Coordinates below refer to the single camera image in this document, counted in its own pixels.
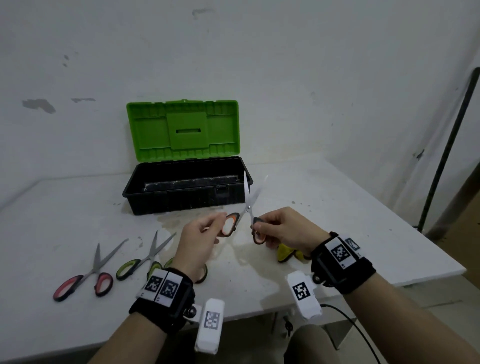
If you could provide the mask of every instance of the toolbox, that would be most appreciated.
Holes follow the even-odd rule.
[[[123,197],[135,215],[245,202],[237,101],[127,104],[137,160]]]

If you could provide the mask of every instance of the red-handled scissors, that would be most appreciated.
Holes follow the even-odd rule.
[[[121,246],[127,242],[129,239],[122,241],[113,251],[107,255],[103,260],[100,259],[100,243],[96,246],[95,258],[93,260],[93,269],[87,274],[75,276],[70,278],[68,281],[63,283],[53,294],[53,300],[57,302],[64,301],[68,296],[75,292],[75,290],[83,283],[85,280],[92,274],[97,274],[97,280],[95,285],[95,295],[97,297],[105,296],[113,286],[113,277],[108,273],[100,273],[101,267],[103,267],[109,260],[114,256],[114,254],[121,248]],[[108,285],[106,288],[102,289],[103,283],[107,281]]]
[[[239,214],[238,212],[234,212],[233,214],[227,215],[227,220],[225,221],[225,225],[223,226],[221,236],[223,237],[229,237],[237,228],[238,223],[240,222],[241,218],[243,215],[246,213],[250,214],[251,218],[251,223],[252,223],[252,229],[253,225],[256,222],[264,222],[261,218],[257,218],[253,216],[253,204],[257,201],[258,196],[260,195],[260,192],[263,189],[263,184],[258,187],[258,189],[253,193],[250,194],[250,190],[248,188],[248,180],[247,180],[247,172],[243,172],[243,188],[245,190],[245,208],[244,210]],[[253,235],[253,241],[255,244],[261,245],[265,242],[267,236],[265,234],[260,234],[259,232],[256,232],[255,230],[252,230],[252,235]]]

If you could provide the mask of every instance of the person's leg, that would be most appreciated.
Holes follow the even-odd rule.
[[[305,325],[295,331],[283,359],[285,364],[340,364],[328,334],[316,325]]]

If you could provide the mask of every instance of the floor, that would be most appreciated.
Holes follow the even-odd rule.
[[[480,290],[463,277],[451,277],[402,288],[410,298],[431,311],[480,351]],[[197,363],[283,363],[288,339],[283,338],[280,320],[271,335],[273,315],[228,322],[224,325],[216,356],[197,354]],[[95,350],[69,354],[34,363],[86,363]],[[352,330],[338,355],[343,364],[375,363],[372,353],[358,332]]]

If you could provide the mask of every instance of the white table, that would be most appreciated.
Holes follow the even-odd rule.
[[[258,185],[268,180],[255,204],[256,215],[292,206],[330,231],[354,237],[380,274],[395,285],[463,273],[464,268],[397,215],[321,158],[249,165]],[[121,193],[129,175],[48,180],[20,196],[0,214],[0,361],[63,352],[105,342],[127,316],[145,280],[148,264],[124,282],[115,281],[103,298],[89,278],[62,303],[52,294],[66,279],[88,272],[97,243],[103,256],[130,240],[104,266],[115,275],[126,261],[147,255],[155,232],[158,243],[179,234],[160,254],[161,263],[176,251],[183,225],[209,210],[134,216]],[[310,265],[295,258],[279,264],[276,252],[252,242],[244,218],[231,238],[215,247],[209,274],[196,286],[197,303],[210,297],[226,302],[226,320],[293,304],[285,275]],[[346,309],[335,289],[319,288],[317,297]],[[325,312],[323,323],[340,320]]]

